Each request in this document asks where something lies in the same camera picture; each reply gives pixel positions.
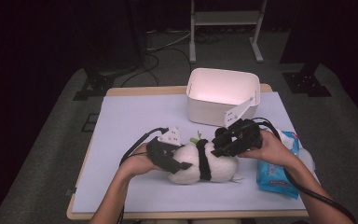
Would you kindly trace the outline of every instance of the hand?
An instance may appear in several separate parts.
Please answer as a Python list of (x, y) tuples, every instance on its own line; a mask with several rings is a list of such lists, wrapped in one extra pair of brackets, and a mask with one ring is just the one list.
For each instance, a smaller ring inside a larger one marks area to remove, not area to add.
[(132, 154), (120, 165), (118, 172), (124, 173), (129, 177), (143, 175), (151, 170), (161, 170), (148, 157), (146, 152), (147, 143), (142, 143)]
[(260, 149), (251, 148), (238, 155), (242, 158), (253, 158), (263, 160), (275, 165), (286, 167), (298, 160), (295, 156), (275, 135), (268, 131), (261, 131), (263, 145)]

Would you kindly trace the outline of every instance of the stuffed animal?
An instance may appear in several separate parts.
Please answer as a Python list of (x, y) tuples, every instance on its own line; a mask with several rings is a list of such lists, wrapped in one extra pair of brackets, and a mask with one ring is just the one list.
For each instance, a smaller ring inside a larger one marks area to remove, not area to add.
[(198, 181), (226, 182), (237, 172), (238, 158), (231, 156), (215, 157), (211, 153), (213, 143), (201, 139), (197, 144), (189, 143), (174, 151), (173, 158), (179, 162), (191, 163), (186, 170), (169, 174), (176, 184), (194, 184)]

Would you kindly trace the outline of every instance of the gray floor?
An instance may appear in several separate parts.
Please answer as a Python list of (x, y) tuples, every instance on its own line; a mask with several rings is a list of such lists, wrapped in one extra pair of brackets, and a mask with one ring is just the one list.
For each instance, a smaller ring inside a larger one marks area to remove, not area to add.
[[(296, 72), (302, 64), (279, 64), (288, 33), (262, 32), (259, 47), (265, 58), (257, 63), (248, 42), (249, 33), (231, 34), (210, 45), (197, 45), (196, 67), (220, 68), (257, 74), (282, 97), (302, 145), (316, 163), (316, 173), (325, 189), (350, 209), (358, 219), (358, 108), (341, 88), (338, 78), (320, 65), (316, 76), (332, 97), (310, 98), (292, 94), (283, 72)], [(151, 35), (149, 44), (159, 46), (175, 35)], [(174, 46), (188, 55), (188, 44)], [(159, 86), (186, 85), (190, 75), (186, 57), (176, 50), (154, 54), (159, 58), (153, 74)], [(156, 59), (148, 57), (145, 66)], [(130, 75), (117, 78), (119, 87)], [(86, 80), (83, 69), (74, 73), (0, 207), (0, 223), (87, 223), (66, 217), (70, 197), (67, 190), (77, 180), (92, 133), (81, 129), (90, 113), (98, 113), (102, 97), (73, 101)], [(125, 87), (156, 86), (150, 74), (131, 79)], [(260, 223), (291, 223), (298, 218), (257, 218)]]

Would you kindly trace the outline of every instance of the table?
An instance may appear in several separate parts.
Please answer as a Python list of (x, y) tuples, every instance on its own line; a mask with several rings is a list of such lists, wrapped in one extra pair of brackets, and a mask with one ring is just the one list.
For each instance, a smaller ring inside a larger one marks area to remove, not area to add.
[[(261, 91), (262, 92), (272, 92), (272, 89), (267, 84), (261, 84)], [(107, 92), (106, 96), (145, 96), (145, 95), (161, 95), (161, 94), (186, 94), (186, 87), (184, 86), (175, 86), (175, 87), (148, 87), (148, 88), (122, 88), (122, 89), (111, 89)], [(89, 144), (89, 150), (87, 152), (86, 158), (84, 160), (82, 169), (80, 171), (79, 178), (77, 180), (76, 186), (79, 187), (79, 181), (81, 179), (82, 174), (84, 173), (87, 160), (90, 159), (90, 152), (91, 152), (91, 146), (97, 144), (94, 142), (95, 140), (95, 134), (93, 135), (91, 142)], [(161, 179), (161, 176), (157, 173), (151, 174), (152, 178)], [(269, 193), (269, 197), (281, 197), (274, 193)], [(133, 201), (133, 197), (131, 197), (131, 190), (129, 189), (129, 196), (126, 201), (126, 208), (128, 208), (128, 204), (130, 204)], [(67, 216), (71, 219), (90, 219), (93, 215), (92, 212), (74, 212), (74, 205), (75, 205), (75, 199), (76, 199), (76, 193), (73, 194), (71, 202), (67, 209)], [(225, 211), (163, 211), (163, 212), (126, 212), (124, 214), (124, 218), (126, 219), (173, 219), (173, 218), (235, 218), (235, 217), (306, 217), (308, 215), (307, 211), (304, 207), (301, 207), (300, 209), (285, 209), (285, 210), (279, 210), (279, 209), (268, 209), (268, 210), (225, 210)]]
[(258, 63), (264, 62), (260, 49), (257, 46), (257, 39), (260, 33), (261, 23), (264, 19), (268, 0), (263, 0), (260, 10), (253, 11), (209, 11), (196, 12), (195, 0), (191, 0), (191, 23), (190, 23), (190, 61), (196, 61), (196, 43), (194, 35), (195, 26), (200, 25), (255, 25), (254, 36), (249, 38), (255, 59)]

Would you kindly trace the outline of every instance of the person's right hand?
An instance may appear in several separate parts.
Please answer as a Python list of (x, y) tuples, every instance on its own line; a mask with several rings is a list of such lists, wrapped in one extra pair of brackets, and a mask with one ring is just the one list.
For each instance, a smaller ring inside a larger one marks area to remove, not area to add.
[(260, 132), (263, 145), (261, 148), (250, 148), (238, 155), (241, 158), (259, 159), (271, 164), (286, 167), (298, 161), (295, 156), (273, 133), (262, 130)]

